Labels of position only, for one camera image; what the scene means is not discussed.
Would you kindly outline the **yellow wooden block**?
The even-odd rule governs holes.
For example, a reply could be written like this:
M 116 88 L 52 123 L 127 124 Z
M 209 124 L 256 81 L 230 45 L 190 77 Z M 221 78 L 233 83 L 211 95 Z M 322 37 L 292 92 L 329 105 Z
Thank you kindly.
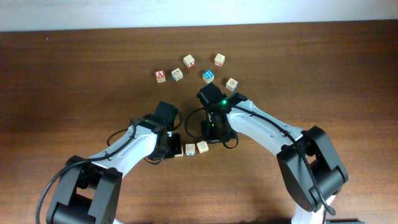
M 175 154 L 175 157 L 182 157 L 184 155 L 183 146 L 179 149 L 179 151 Z

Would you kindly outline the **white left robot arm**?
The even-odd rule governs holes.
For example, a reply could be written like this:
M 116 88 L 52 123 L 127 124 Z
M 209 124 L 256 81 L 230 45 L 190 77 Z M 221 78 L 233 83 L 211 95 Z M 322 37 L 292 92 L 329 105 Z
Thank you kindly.
M 142 159 L 153 165 L 181 148 L 175 119 L 179 110 L 161 101 L 152 114 L 132 120 L 123 136 L 85 159 L 72 156 L 46 186 L 57 184 L 46 214 L 47 223 L 117 223 L 121 182 Z

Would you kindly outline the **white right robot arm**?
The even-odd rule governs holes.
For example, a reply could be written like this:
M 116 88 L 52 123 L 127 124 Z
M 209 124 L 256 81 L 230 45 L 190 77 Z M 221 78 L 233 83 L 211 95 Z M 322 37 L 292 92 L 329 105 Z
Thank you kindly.
M 227 96 L 214 84 L 197 98 L 206 112 L 203 140 L 222 143 L 244 134 L 276 156 L 285 187 L 296 203 L 292 223 L 326 223 L 335 215 L 332 201 L 348 181 L 348 172 L 327 133 L 288 125 L 260 110 L 240 93 Z

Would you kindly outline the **wooden block shell picture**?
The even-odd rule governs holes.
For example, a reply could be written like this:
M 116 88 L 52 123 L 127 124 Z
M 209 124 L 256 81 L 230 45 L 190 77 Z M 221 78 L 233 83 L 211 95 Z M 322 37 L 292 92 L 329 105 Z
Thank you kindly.
M 230 91 L 235 91 L 235 89 L 238 86 L 238 81 L 236 81 L 233 78 L 230 78 L 227 82 L 226 82 L 226 88 Z

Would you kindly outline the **blue top wooden block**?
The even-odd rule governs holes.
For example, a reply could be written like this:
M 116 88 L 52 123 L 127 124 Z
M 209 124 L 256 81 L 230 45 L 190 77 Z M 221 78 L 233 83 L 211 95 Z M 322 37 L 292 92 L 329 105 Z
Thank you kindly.
M 203 73 L 203 79 L 206 83 L 211 83 L 215 78 L 215 74 L 211 70 L 207 70 Z

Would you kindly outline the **wooden block blue side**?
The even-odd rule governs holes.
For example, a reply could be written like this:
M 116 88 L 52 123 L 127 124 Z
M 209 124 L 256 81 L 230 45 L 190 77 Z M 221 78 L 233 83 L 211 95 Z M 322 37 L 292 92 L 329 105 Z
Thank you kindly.
M 179 68 L 172 70 L 171 75 L 176 82 L 183 78 L 183 72 Z

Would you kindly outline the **wooden block red top right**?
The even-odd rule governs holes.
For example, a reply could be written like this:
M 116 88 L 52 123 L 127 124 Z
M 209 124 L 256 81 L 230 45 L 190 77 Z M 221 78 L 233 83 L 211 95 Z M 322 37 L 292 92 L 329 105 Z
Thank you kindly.
M 214 64 L 216 66 L 222 67 L 225 62 L 226 57 L 222 54 L 216 54 L 214 58 Z

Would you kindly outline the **wooden block red A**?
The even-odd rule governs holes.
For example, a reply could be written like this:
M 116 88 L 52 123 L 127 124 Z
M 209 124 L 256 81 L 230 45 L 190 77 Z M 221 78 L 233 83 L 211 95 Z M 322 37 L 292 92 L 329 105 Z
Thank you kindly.
M 155 78 L 158 83 L 162 83 L 166 81 L 165 72 L 163 70 L 155 71 Z

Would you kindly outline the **wooden block red X side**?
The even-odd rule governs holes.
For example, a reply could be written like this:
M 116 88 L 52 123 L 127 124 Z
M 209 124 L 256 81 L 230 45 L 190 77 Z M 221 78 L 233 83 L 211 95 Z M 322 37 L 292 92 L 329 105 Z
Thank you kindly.
M 192 55 L 187 55 L 183 58 L 183 62 L 187 68 L 191 68 L 195 66 L 195 59 Z

